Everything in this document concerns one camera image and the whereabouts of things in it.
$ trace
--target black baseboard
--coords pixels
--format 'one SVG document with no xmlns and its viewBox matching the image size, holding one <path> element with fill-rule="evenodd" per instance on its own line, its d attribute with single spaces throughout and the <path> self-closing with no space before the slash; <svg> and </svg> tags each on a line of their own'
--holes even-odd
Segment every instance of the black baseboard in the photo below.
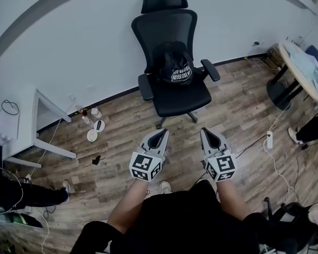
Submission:
<svg viewBox="0 0 318 254">
<path fill-rule="evenodd" d="M 249 59 L 251 59 L 251 58 L 265 58 L 265 57 L 267 57 L 267 53 L 260 53 L 260 54 L 258 54 L 258 55 L 247 56 L 247 58 L 249 58 Z M 230 60 L 225 60 L 225 61 L 213 63 L 213 65 L 214 65 L 214 66 L 220 66 L 220 65 L 224 65 L 224 64 L 228 64 L 228 63 L 233 63 L 233 62 L 237 62 L 237 61 L 240 61 L 240 60 L 244 60 L 245 58 L 246 58 L 246 57 L 234 58 L 234 59 L 230 59 Z M 97 107 L 97 106 L 99 106 L 99 105 L 108 103 L 108 102 L 110 102 L 110 101 L 112 101 L 112 100 L 114 100 L 114 99 L 117 99 L 117 98 L 119 98 L 119 97 L 123 97 L 123 96 L 125 96 L 125 95 L 127 95 L 127 94 L 130 94 L 130 93 L 135 92 L 135 91 L 138 91 L 138 90 L 139 90 L 139 87 L 138 87 L 138 86 L 137 86 L 137 87 L 134 87 L 134 88 L 131 88 L 131 89 L 128 89 L 128 90 L 126 90 L 126 91 L 124 91 L 124 92 L 120 92 L 120 93 L 115 94 L 115 95 L 113 95 L 113 96 L 111 96 L 111 97 L 108 97 L 108 98 L 106 98 L 106 99 L 103 99 L 103 100 L 101 100 L 101 101 L 99 101 L 99 102 L 96 102 L 96 103 L 94 103 L 94 104 L 91 104 L 91 105 L 89 105 L 89 106 L 87 106 L 87 107 L 85 107 L 85 108 L 86 108 L 86 109 L 95 108 L 95 107 Z M 68 116 L 69 116 L 69 117 L 73 117 L 73 116 L 75 116 L 76 114 L 77 114 L 77 112 L 74 112 L 74 113 L 72 113 L 72 114 L 70 114 L 70 115 L 68 115 Z M 37 132 L 40 134 L 41 132 L 43 132 L 43 131 L 45 131 L 45 130 L 51 128 L 51 127 L 53 127 L 54 125 L 57 125 L 58 123 L 59 123 L 59 121 L 55 121 L 55 122 L 53 122 L 53 123 L 51 123 L 51 124 L 49 124 L 49 125 L 47 125 L 47 126 L 41 128 L 41 129 L 40 129 L 39 131 L 37 131 Z"/>
</svg>

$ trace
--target black office chair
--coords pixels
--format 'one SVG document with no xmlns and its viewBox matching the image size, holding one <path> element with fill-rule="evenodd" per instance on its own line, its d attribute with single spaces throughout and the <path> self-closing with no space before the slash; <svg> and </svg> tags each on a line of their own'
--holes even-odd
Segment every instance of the black office chair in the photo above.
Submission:
<svg viewBox="0 0 318 254">
<path fill-rule="evenodd" d="M 274 246 L 277 251 L 296 254 L 305 247 L 310 249 L 318 244 L 318 225 L 308 219 L 311 206 L 302 207 L 298 202 L 283 203 L 273 214 L 269 197 L 264 201 L 268 204 L 268 220 L 279 235 L 280 241 Z"/>
<path fill-rule="evenodd" d="M 169 84 L 157 76 L 162 67 L 159 61 L 164 55 L 163 43 L 178 42 L 193 60 L 193 35 L 197 14 L 187 8 L 187 0 L 143 0 L 142 13 L 135 18 L 132 29 L 146 57 L 145 73 L 138 77 L 140 92 L 144 100 L 153 100 L 157 114 L 162 117 L 160 129 L 169 116 L 188 114 L 195 123 L 198 119 L 191 113 L 211 102 L 211 95 L 204 84 L 210 75 L 213 81 L 220 79 L 219 73 L 209 60 L 201 61 L 204 71 L 193 68 L 193 79 L 188 85 Z"/>
<path fill-rule="evenodd" d="M 318 49 L 315 46 L 310 45 L 309 47 L 307 47 L 305 53 L 315 57 L 315 59 L 318 61 Z"/>
</svg>

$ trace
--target chair seat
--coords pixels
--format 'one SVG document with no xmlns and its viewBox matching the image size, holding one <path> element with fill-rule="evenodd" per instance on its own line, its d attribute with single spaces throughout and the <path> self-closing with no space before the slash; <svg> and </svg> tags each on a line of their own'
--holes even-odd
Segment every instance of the chair seat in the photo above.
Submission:
<svg viewBox="0 0 318 254">
<path fill-rule="evenodd" d="M 193 75 L 189 85 L 172 85 L 148 75 L 154 95 L 153 103 L 160 117 L 179 116 L 211 102 L 212 98 L 199 74 Z"/>
</svg>

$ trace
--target round table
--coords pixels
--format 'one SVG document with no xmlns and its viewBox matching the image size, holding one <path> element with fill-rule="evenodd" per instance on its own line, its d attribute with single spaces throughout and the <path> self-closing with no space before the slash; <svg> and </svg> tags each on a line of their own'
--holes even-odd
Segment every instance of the round table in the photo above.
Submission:
<svg viewBox="0 0 318 254">
<path fill-rule="evenodd" d="M 274 105 L 281 110 L 289 109 L 291 106 L 290 101 L 302 90 L 305 90 L 309 96 L 318 103 L 318 90 L 313 82 L 307 80 L 301 70 L 291 61 L 290 55 L 286 51 L 283 42 L 280 42 L 278 47 L 285 66 L 282 67 L 272 80 L 267 82 L 267 92 Z M 288 87 L 285 87 L 278 80 L 284 75 L 287 69 L 293 74 L 295 80 Z"/>
</svg>

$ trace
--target black shirt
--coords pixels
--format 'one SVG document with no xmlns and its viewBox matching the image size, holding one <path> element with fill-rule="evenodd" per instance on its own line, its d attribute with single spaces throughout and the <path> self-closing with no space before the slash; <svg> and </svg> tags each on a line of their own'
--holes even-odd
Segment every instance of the black shirt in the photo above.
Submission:
<svg viewBox="0 0 318 254">
<path fill-rule="evenodd" d="M 86 225 L 72 253 L 259 253 L 259 243 L 273 233 L 269 222 L 253 213 L 240 221 L 225 213 L 207 181 L 193 191 L 146 199 L 135 225 L 125 235 L 103 222 Z"/>
</svg>

